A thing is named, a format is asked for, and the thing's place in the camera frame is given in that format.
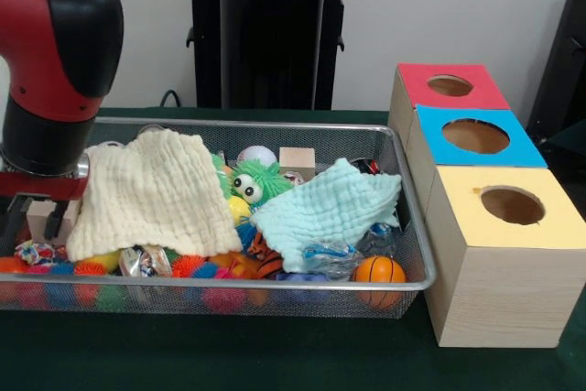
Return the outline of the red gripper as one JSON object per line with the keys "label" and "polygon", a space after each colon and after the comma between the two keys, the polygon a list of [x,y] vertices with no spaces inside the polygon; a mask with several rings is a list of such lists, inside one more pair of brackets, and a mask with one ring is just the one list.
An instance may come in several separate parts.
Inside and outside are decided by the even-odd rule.
{"label": "red gripper", "polygon": [[89,177],[88,167],[58,177],[43,177],[1,167],[1,246],[15,247],[16,237],[26,220],[28,197],[55,201],[55,208],[47,217],[43,236],[46,240],[56,238],[69,208],[69,201],[82,197]]}

